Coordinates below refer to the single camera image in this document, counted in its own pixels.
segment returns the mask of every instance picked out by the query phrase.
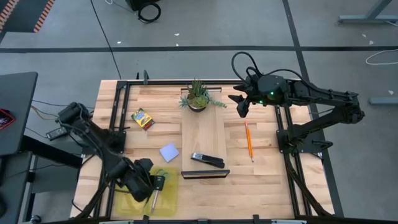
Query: car key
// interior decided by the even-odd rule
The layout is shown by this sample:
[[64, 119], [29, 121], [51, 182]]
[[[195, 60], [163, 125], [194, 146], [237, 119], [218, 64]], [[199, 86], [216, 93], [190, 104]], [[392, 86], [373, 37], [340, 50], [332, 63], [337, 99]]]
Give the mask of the car key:
[[152, 208], [150, 209], [151, 213], [153, 213], [155, 210], [157, 196], [159, 194], [159, 191], [163, 190], [164, 181], [165, 181], [164, 176], [161, 176], [161, 175], [155, 176], [155, 179], [154, 179], [155, 198], [154, 198], [154, 202], [152, 203]]

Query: floor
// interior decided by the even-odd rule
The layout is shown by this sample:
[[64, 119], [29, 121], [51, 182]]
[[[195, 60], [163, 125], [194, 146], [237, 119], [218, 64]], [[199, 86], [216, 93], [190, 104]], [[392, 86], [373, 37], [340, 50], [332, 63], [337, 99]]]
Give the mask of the floor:
[[[123, 0], [114, 1], [127, 7]], [[372, 96], [398, 94], [398, 65], [365, 64], [377, 51], [398, 49], [398, 27], [336, 22], [342, 14], [366, 13], [376, 0], [161, 0], [162, 15], [153, 24], [142, 24], [137, 15], [103, 0], [93, 2], [123, 79], [134, 79], [144, 69], [151, 78], [235, 78], [230, 59], [247, 50], [262, 72], [290, 68], [319, 87], [359, 93], [366, 113], [362, 122], [325, 130], [335, 144], [329, 152], [344, 215], [398, 220], [398, 108], [368, 103]], [[383, 14], [397, 12], [398, 1], [393, 1]], [[298, 44], [303, 52], [295, 51]], [[39, 33], [7, 33], [0, 53], [0, 75], [38, 72], [34, 99], [49, 103], [94, 106], [100, 80], [119, 78], [90, 0], [56, 0]], [[396, 61], [397, 52], [373, 60]], [[236, 64], [241, 72], [249, 65], [244, 57]], [[48, 113], [62, 109], [34, 106]], [[31, 113], [27, 127], [45, 134], [58, 126]], [[28, 130], [25, 134], [47, 142]], [[72, 146], [65, 150], [79, 153]], [[75, 184], [75, 170], [48, 168], [45, 176], [60, 179], [59, 172], [69, 173], [63, 181]], [[50, 182], [47, 187], [57, 188]], [[73, 195], [73, 184], [38, 194], [34, 212], [45, 222], [65, 220]]]

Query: plant pot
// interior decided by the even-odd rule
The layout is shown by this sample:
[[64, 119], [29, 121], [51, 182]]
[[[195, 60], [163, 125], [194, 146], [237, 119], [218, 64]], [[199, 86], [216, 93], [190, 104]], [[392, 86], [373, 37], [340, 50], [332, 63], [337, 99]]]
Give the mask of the plant pot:
[[204, 108], [196, 108], [196, 107], [193, 107], [191, 105], [188, 105], [188, 106], [193, 112], [201, 112], [201, 111], [204, 111], [206, 109], [206, 107], [204, 107]]

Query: light blue sticky note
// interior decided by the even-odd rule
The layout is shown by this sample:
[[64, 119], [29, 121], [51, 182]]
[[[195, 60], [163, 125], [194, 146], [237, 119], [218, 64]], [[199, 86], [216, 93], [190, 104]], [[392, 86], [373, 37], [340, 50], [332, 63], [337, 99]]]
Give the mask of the light blue sticky note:
[[180, 154], [179, 151], [175, 148], [173, 143], [168, 144], [162, 149], [160, 149], [160, 153], [163, 156], [163, 158], [166, 160], [166, 162], [170, 162], [172, 159], [174, 159]]

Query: yellow tray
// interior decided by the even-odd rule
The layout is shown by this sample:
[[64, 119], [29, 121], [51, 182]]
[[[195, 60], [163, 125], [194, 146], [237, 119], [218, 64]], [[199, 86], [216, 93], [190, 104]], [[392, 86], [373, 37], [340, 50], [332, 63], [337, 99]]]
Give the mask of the yellow tray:
[[160, 217], [172, 217], [177, 211], [178, 172], [173, 167], [153, 167], [152, 175], [164, 175], [165, 184], [159, 192], [153, 213], [150, 212], [155, 193], [150, 196], [148, 202], [137, 202], [131, 194], [115, 191], [115, 212], [119, 215], [149, 215]]

